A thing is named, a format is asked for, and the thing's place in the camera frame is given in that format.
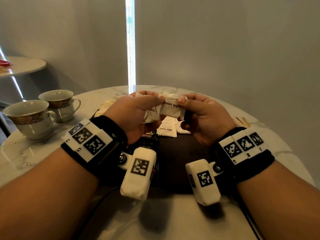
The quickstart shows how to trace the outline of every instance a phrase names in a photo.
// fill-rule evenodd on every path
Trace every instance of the hand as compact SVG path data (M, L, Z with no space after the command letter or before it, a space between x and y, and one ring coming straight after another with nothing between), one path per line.
M154 131L161 125L161 120L142 124L146 111L163 103L164 98L151 91L139 91L144 96L135 97L135 92L119 98L103 114L112 119L123 129L128 137L128 144L133 144L147 132Z
M211 146L236 127L227 110L218 102L200 94L186 96L188 99L178 100L179 105L187 110L181 128L190 131L201 145Z

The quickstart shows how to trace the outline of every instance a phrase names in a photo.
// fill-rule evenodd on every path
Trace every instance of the cup rim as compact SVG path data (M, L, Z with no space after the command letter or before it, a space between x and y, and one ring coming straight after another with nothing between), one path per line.
M49 93L52 93L52 92L62 92L62 91L65 91L65 92L70 92L71 93L71 96L68 97L68 98L63 98L63 99L44 99L43 96L46 96L47 94ZM47 102L59 102L59 101L63 101L63 100L67 100L67 99L70 99L73 97L73 91L70 91L70 90L65 90L65 89L57 89L57 90L50 90L50 91L46 91L46 92L43 92L41 93L38 98L42 101L47 101Z
M19 106L20 104L23 104L23 103L26 104L26 103L30 103L30 102L36 102L36 103L45 102L46 103L46 107L44 109L40 109L40 110L38 110L36 112L32 112L32 113L28 113L28 114L24 114L24 115L13 115L13 114L7 112L9 110L9 108L14 108L14 107ZM9 105L8 107L3 109L2 113L4 113L8 117L14 117L14 118L26 117L26 116L35 115L37 113L43 112L45 109L48 108L48 106L49 106L49 103L47 101L44 101L44 100L28 100L28 101L18 102L18 103Z

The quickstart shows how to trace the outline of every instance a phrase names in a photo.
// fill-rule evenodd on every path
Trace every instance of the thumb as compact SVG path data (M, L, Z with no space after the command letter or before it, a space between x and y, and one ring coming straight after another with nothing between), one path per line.
M143 95L136 97L137 107L143 110L148 110L155 106L162 104L162 101L159 97L153 95Z
M203 116L208 114L208 104L198 101L198 100L192 100L192 99L179 99L178 104L186 109L189 110L196 115Z

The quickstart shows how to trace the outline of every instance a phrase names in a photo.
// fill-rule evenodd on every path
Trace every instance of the marble table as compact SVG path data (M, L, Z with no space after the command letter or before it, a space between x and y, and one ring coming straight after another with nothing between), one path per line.
M137 85L136 90L161 93L194 93L179 88ZM14 131L0 147L0 186L30 170L62 143L61 136L84 118L90 118L100 104L114 95L128 94L128 86L103 88L75 96L82 101L74 120L56 124L54 132L40 140L27 140ZM293 173L314 181L290 147L262 122L218 99L232 117L245 117L269 146L275 158ZM148 199L139 202L114 192L105 200L81 239L256 239L238 206L222 197L220 208L204 210L193 195L169 194L151 188Z
M0 66L0 78L20 76L46 67L45 61L34 58L7 56L6 60L11 62L11 66Z

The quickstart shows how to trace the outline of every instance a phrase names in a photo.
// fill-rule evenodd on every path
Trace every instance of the teacup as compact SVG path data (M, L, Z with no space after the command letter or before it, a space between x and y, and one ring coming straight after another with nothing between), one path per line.
M57 114L57 122L66 122L73 119L74 113L81 105L79 99L73 99L73 92L68 90L52 90L41 93L39 99L49 103L48 109ZM79 106L75 109L74 100L78 100Z
M56 114L48 111L48 106L49 103L46 101L30 100L12 104L2 112L28 139L40 139L53 131L53 123L56 120Z

